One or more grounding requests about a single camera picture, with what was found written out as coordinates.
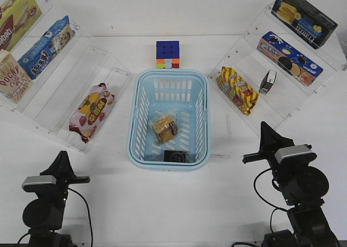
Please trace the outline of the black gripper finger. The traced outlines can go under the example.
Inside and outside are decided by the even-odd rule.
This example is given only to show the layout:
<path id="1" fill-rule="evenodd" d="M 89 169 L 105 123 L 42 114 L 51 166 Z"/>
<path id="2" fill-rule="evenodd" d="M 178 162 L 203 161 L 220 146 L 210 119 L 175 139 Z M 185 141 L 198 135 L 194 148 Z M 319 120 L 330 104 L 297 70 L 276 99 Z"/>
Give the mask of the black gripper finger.
<path id="1" fill-rule="evenodd" d="M 76 178 L 67 151 L 60 151 L 53 163 L 40 175 L 51 175 L 55 178 Z"/>
<path id="2" fill-rule="evenodd" d="M 261 122 L 259 153 L 263 156 L 274 155 L 279 149 L 294 146 L 294 141 L 278 134 L 265 121 Z"/>

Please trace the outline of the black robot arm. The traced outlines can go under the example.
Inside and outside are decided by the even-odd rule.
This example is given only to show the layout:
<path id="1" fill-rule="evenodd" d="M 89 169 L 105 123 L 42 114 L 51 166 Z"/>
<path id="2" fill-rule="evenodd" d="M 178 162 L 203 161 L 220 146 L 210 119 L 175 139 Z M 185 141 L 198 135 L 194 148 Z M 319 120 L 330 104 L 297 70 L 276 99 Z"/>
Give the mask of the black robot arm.
<path id="1" fill-rule="evenodd" d="M 321 206 L 329 190 L 325 174 L 309 163 L 317 158 L 311 145 L 295 145 L 261 122 L 260 148 L 245 154 L 243 163 L 266 159 L 273 187 L 280 191 L 290 209 L 286 214 L 292 231 L 281 230 L 264 236 L 262 246 L 339 246 Z"/>
<path id="2" fill-rule="evenodd" d="M 69 234 L 57 233 L 57 230 L 62 228 L 68 191 L 73 191 L 69 186 L 89 182 L 89 176 L 75 175 L 67 151 L 60 151 L 45 171 L 24 180 L 22 189 L 37 196 L 22 215 L 29 228 L 28 246 L 76 246 Z"/>

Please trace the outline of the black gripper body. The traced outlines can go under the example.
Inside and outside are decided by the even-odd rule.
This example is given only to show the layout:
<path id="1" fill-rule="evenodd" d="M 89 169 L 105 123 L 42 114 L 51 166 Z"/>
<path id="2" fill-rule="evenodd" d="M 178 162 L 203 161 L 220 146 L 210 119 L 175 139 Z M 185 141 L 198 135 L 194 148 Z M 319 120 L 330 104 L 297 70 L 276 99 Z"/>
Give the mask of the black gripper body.
<path id="1" fill-rule="evenodd" d="M 55 178 L 53 175 L 39 176 L 36 195 L 47 201 L 63 201 L 67 199 L 70 184 L 86 184 L 90 182 L 89 176 Z"/>
<path id="2" fill-rule="evenodd" d="M 242 162 L 244 164 L 251 163 L 259 160 L 267 160 L 271 171 L 275 175 L 276 179 L 287 179 L 290 175 L 295 174 L 298 169 L 308 166 L 307 164 L 301 164 L 301 165 L 281 165 L 279 164 L 274 155 L 263 157 L 259 152 L 257 153 L 251 153 L 251 154 L 245 154 L 243 156 Z"/>

